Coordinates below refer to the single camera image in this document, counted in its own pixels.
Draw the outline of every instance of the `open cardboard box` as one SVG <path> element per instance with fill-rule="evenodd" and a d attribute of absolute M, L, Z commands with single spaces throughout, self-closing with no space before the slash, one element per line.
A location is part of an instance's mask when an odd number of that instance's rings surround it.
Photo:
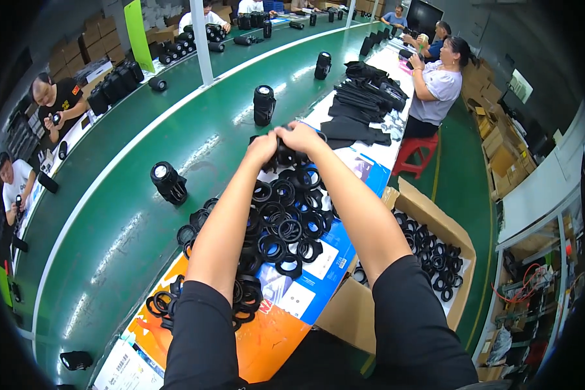
<path fill-rule="evenodd" d="M 449 328 L 454 331 L 457 329 L 466 305 L 475 270 L 476 253 L 472 241 L 466 230 L 410 183 L 399 178 L 398 188 L 399 191 L 386 187 L 383 192 L 382 201 L 389 210 L 396 207 L 419 223 L 426 223 L 429 230 L 438 238 L 446 244 L 459 246 L 462 251 L 461 257 L 472 261 L 465 270 L 463 285 L 457 290 L 455 300 L 447 315 Z M 355 267 L 356 263 L 357 257 L 351 264 Z M 374 354 L 375 302 L 370 289 L 351 277 L 347 278 L 325 306 L 316 321 L 316 326 L 354 347 Z"/>

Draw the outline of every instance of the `man in white t-shirt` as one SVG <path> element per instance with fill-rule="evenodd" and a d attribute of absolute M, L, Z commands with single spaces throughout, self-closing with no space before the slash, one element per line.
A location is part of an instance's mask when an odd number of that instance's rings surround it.
<path fill-rule="evenodd" d="M 264 12 L 265 5 L 262 4 L 262 0 L 242 0 L 238 3 L 238 16 L 242 14 L 250 14 L 253 11 Z M 274 16 L 278 13 L 275 11 L 269 11 L 269 15 Z"/>
<path fill-rule="evenodd" d="M 35 172 L 26 161 L 19 159 L 11 162 L 7 152 L 0 154 L 0 178 L 4 182 L 2 200 L 9 225 L 16 222 L 18 212 L 23 212 L 26 209 L 26 200 L 31 194 L 35 177 Z M 22 205 L 19 210 L 16 206 L 17 195 L 22 197 Z"/>
<path fill-rule="evenodd" d="M 206 24 L 211 23 L 223 26 L 223 30 L 225 30 L 225 32 L 228 33 L 232 29 L 232 26 L 225 20 L 221 19 L 219 15 L 211 11 L 212 4 L 213 4 L 212 0 L 204 0 L 204 18 L 206 19 Z M 188 12 L 182 17 L 182 19 L 179 20 L 178 30 L 179 32 L 183 32 L 184 27 L 192 25 L 193 18 L 191 17 L 191 12 Z"/>

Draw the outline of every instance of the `worker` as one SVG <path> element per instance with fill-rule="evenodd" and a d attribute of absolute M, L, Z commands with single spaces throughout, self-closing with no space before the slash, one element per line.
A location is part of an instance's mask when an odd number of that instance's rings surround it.
<path fill-rule="evenodd" d="M 299 122 L 288 127 L 292 130 L 277 127 L 254 139 L 197 236 L 175 306 L 162 388 L 240 389 L 246 385 L 238 376 L 231 303 L 256 177 L 275 153 L 277 136 L 316 164 L 338 210 L 372 289 L 377 352 L 374 373 L 367 380 L 347 376 L 334 365 L 320 374 L 324 377 L 308 379 L 303 372 L 295 372 L 290 378 L 278 378 L 285 379 L 281 383 L 270 381 L 268 388 L 387 385 L 449 390 L 477 383 L 470 356 L 448 327 L 429 277 L 390 210 L 314 129 Z"/>
<path fill-rule="evenodd" d="M 242 0 L 238 3 L 238 16 L 243 14 L 250 14 L 253 11 L 257 12 L 264 12 L 265 5 L 262 3 L 262 0 Z M 275 16 L 278 13 L 275 11 L 269 11 L 269 15 Z"/>
<path fill-rule="evenodd" d="M 223 30 L 228 33 L 232 26 L 230 23 L 226 22 L 225 20 L 221 19 L 219 15 L 212 12 L 213 2 L 212 0 L 204 0 L 204 18 L 206 19 L 206 24 L 218 24 L 223 27 Z M 179 20 L 178 30 L 180 32 L 184 31 L 184 27 L 191 26 L 193 24 L 193 19 L 191 18 L 191 12 L 187 12 L 182 19 Z"/>
<path fill-rule="evenodd" d="M 11 163 L 7 152 L 0 153 L 0 179 L 4 183 L 2 185 L 2 201 L 9 226 L 16 222 L 17 214 L 26 209 L 35 177 L 35 172 L 26 161 L 17 159 Z M 22 197 L 19 209 L 16 205 L 17 195 Z"/>
<path fill-rule="evenodd" d="M 407 19 L 403 16 L 403 7 L 397 6 L 394 12 L 388 12 L 381 18 L 382 23 L 386 23 L 389 26 L 397 27 L 398 29 L 404 29 L 407 27 Z"/>
<path fill-rule="evenodd" d="M 303 8 L 309 8 L 315 12 L 320 11 L 317 7 L 310 4 L 309 0 L 293 0 L 293 1 L 291 1 L 291 12 L 303 11 Z"/>
<path fill-rule="evenodd" d="M 432 137 L 459 97 L 461 70 L 478 59 L 460 37 L 448 36 L 440 49 L 440 59 L 425 64 L 415 54 L 409 58 L 413 67 L 414 96 L 409 110 L 404 138 Z"/>
<path fill-rule="evenodd" d="M 88 109 L 76 80 L 66 77 L 54 82 L 47 73 L 40 73 L 32 82 L 31 97 L 39 105 L 39 122 L 53 144 L 59 143 Z M 52 117 L 58 114 L 58 124 Z"/>
<path fill-rule="evenodd" d="M 435 36 L 437 39 L 431 44 L 424 42 L 421 36 L 414 39 L 411 35 L 403 35 L 403 42 L 409 43 L 417 49 L 421 49 L 420 53 L 425 57 L 425 62 L 435 62 L 440 59 L 440 49 L 444 45 L 446 37 L 451 34 L 450 26 L 444 20 L 438 21 L 435 25 Z"/>

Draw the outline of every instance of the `red plastic stool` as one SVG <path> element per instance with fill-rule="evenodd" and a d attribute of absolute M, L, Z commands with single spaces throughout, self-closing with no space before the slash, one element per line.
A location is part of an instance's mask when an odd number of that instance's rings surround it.
<path fill-rule="evenodd" d="M 427 167 L 431 157 L 434 156 L 437 146 L 437 133 L 429 138 L 405 138 L 403 142 L 401 142 L 401 149 L 398 152 L 397 162 L 394 164 L 394 168 L 392 168 L 392 176 L 396 176 L 399 172 L 405 170 L 416 174 L 416 179 L 420 178 L 422 171 Z M 427 153 L 426 156 L 423 155 L 421 148 L 428 149 L 429 153 Z M 413 165 L 406 163 L 406 160 L 414 153 L 418 153 L 418 156 L 422 160 L 422 164 Z"/>

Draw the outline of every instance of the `woman in lavender shirt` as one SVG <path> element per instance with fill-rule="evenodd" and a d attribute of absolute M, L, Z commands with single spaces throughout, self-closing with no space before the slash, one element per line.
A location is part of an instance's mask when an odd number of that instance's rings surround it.
<path fill-rule="evenodd" d="M 462 69 L 468 60 L 479 67 L 470 46 L 460 37 L 448 36 L 440 49 L 440 59 L 425 65 L 411 56 L 414 96 L 404 138 L 432 137 L 462 89 Z"/>

